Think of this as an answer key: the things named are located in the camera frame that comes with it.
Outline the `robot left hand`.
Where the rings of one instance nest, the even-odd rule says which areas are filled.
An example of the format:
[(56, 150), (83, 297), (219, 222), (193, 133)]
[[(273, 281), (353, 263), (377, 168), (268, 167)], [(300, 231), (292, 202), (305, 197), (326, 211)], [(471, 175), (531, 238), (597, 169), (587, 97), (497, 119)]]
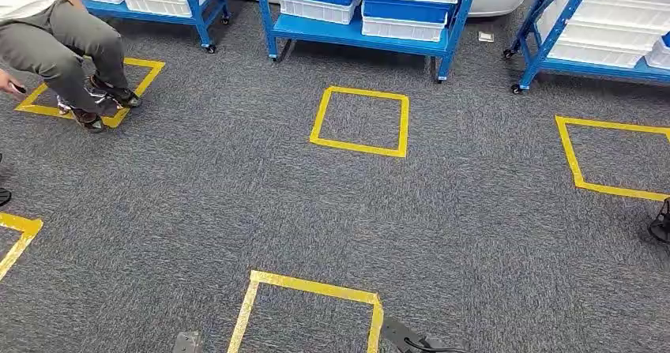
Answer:
[(172, 353), (202, 353), (202, 338), (198, 331), (179, 332)]

